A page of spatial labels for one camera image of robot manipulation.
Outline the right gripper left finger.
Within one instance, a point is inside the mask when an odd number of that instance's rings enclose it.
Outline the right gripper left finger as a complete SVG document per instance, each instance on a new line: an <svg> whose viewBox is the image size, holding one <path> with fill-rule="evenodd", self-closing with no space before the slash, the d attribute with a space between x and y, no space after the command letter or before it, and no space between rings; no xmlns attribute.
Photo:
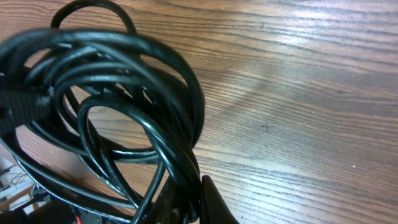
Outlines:
<svg viewBox="0 0 398 224"><path fill-rule="evenodd" d="M187 202L174 180L168 177L144 223L183 224L186 213Z"/></svg>

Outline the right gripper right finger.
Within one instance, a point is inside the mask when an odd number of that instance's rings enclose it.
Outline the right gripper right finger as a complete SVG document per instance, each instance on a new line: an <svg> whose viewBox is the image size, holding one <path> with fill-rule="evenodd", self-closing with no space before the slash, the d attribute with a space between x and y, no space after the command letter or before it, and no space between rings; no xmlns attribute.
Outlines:
<svg viewBox="0 0 398 224"><path fill-rule="evenodd" d="M201 180L201 224L239 224L209 175Z"/></svg>

